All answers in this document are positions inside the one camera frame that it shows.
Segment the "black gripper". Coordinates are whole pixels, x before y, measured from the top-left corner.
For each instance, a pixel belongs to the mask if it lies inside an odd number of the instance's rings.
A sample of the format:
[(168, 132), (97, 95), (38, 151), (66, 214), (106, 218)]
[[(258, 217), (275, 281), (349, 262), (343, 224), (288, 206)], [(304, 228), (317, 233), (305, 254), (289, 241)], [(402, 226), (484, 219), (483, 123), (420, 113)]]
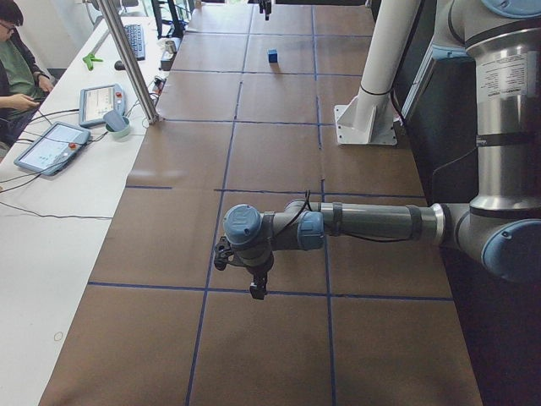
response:
[(253, 281), (250, 283), (249, 292), (253, 299), (264, 300), (267, 295), (268, 271), (274, 265), (272, 252), (260, 255), (257, 258), (244, 258), (244, 267), (252, 273)]

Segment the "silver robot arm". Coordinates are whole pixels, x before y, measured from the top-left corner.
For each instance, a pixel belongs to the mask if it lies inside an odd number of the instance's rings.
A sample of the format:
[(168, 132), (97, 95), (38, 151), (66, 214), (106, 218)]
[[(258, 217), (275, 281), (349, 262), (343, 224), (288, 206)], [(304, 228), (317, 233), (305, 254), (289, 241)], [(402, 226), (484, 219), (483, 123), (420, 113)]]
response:
[(326, 235), (378, 243), (425, 240), (460, 250), (514, 283), (540, 279), (540, 4), (440, 1), (436, 58), (476, 64), (478, 194), (467, 204), (374, 206), (293, 200), (283, 211), (249, 205), (224, 216), (218, 270), (241, 266), (253, 298), (266, 296), (278, 250), (317, 250)]

